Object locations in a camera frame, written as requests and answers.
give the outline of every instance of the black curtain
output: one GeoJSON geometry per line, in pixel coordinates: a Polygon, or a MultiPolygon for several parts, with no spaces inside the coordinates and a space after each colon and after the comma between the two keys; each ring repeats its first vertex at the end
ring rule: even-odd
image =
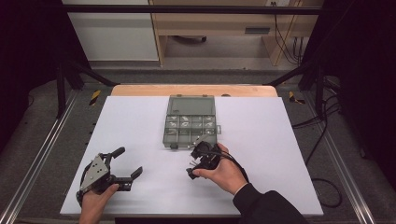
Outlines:
{"type": "MultiPolygon", "coordinates": [[[[349,3],[327,0],[326,7],[349,3]]],[[[337,17],[318,19],[304,60],[319,56],[326,76],[340,79],[340,102],[367,158],[377,161],[396,189],[396,14],[393,0],[356,0],[337,17]],[[334,32],[324,50],[319,43],[334,32]]],[[[312,79],[312,74],[305,79],[312,79]]]]}
{"type": "Polygon", "coordinates": [[[42,7],[61,3],[0,1],[0,151],[29,104],[29,91],[55,79],[60,62],[90,68],[67,13],[42,7]]]}

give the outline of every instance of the person's right hand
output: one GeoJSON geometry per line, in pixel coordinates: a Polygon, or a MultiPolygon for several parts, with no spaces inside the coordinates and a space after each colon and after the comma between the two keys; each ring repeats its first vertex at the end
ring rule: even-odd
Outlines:
{"type": "MultiPolygon", "coordinates": [[[[218,146],[222,151],[228,152],[228,148],[224,145],[218,143],[218,146]]],[[[220,160],[215,170],[196,169],[192,173],[200,177],[209,178],[232,195],[235,195],[238,190],[248,183],[238,166],[233,161],[225,158],[220,160]]]]}

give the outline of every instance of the finger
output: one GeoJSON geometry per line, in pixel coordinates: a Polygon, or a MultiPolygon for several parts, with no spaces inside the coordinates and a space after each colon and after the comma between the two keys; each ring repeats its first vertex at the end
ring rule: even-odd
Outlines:
{"type": "Polygon", "coordinates": [[[228,152],[228,148],[225,147],[222,143],[218,143],[219,148],[221,149],[221,151],[225,151],[228,152]]]}
{"type": "Polygon", "coordinates": [[[117,192],[117,190],[119,189],[119,184],[113,184],[113,185],[111,185],[110,187],[108,187],[107,189],[106,189],[106,191],[105,192],[103,192],[103,197],[106,199],[106,200],[108,200],[109,198],[111,198],[111,196],[113,196],[113,194],[115,193],[115,192],[117,192]]]}
{"type": "Polygon", "coordinates": [[[209,178],[210,179],[210,177],[212,176],[213,171],[206,170],[206,169],[196,169],[196,170],[193,170],[192,173],[194,175],[198,175],[200,177],[209,178]]]}

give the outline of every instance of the white paper sheet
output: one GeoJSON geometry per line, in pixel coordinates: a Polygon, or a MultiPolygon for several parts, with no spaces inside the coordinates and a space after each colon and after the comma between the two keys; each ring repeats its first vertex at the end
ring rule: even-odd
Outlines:
{"type": "MultiPolygon", "coordinates": [[[[139,166],[143,174],[129,192],[117,192],[105,214],[133,216],[237,216],[233,195],[210,180],[191,180],[186,149],[163,146],[169,97],[109,96],[61,210],[77,216],[76,192],[84,167],[97,153],[125,147],[113,159],[111,174],[129,176],[139,166]]],[[[260,192],[276,190],[303,215],[323,215],[281,98],[216,97],[218,140],[245,168],[260,192]]]]}

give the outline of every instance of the gray floor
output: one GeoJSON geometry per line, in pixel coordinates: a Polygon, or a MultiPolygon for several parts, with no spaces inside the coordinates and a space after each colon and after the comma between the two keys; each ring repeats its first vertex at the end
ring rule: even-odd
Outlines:
{"type": "MultiPolygon", "coordinates": [[[[169,42],[167,65],[162,68],[137,66],[134,69],[109,69],[99,66],[96,71],[121,83],[262,84],[285,74],[294,66],[285,60],[279,67],[270,66],[264,50],[256,50],[263,49],[260,39],[243,40],[241,37],[209,36],[206,43],[197,43],[196,40],[175,38],[169,42]]],[[[106,96],[111,93],[111,88],[84,75],[83,78],[86,85],[82,91],[78,91],[73,110],[21,207],[16,223],[76,222],[71,217],[60,216],[59,212],[64,202],[64,194],[74,178],[86,144],[90,140],[90,132],[99,118],[106,96]],[[102,91],[98,101],[95,105],[89,105],[96,90],[102,91]]],[[[278,95],[284,99],[292,124],[312,118],[308,104],[302,105],[289,100],[290,91],[294,92],[297,99],[304,99],[306,95],[311,94],[306,92],[303,95],[298,92],[294,85],[297,81],[298,77],[277,89],[278,95]]],[[[32,105],[25,112],[18,129],[1,154],[1,210],[4,210],[12,199],[55,121],[55,87],[55,82],[51,81],[30,93],[32,105]]],[[[396,193],[375,162],[361,158],[359,145],[342,114],[332,114],[328,123],[328,132],[352,173],[375,222],[396,223],[396,193]]],[[[320,135],[319,127],[313,125],[296,129],[295,135],[303,157],[306,158],[320,135]]],[[[328,146],[324,142],[319,144],[308,165],[308,171],[311,177],[331,180],[341,190],[344,198],[339,207],[323,207],[323,217],[311,217],[309,220],[313,223],[361,223],[343,189],[339,174],[329,156],[328,146]]],[[[319,183],[315,183],[315,186],[323,202],[336,202],[337,195],[332,188],[319,183]]]]}

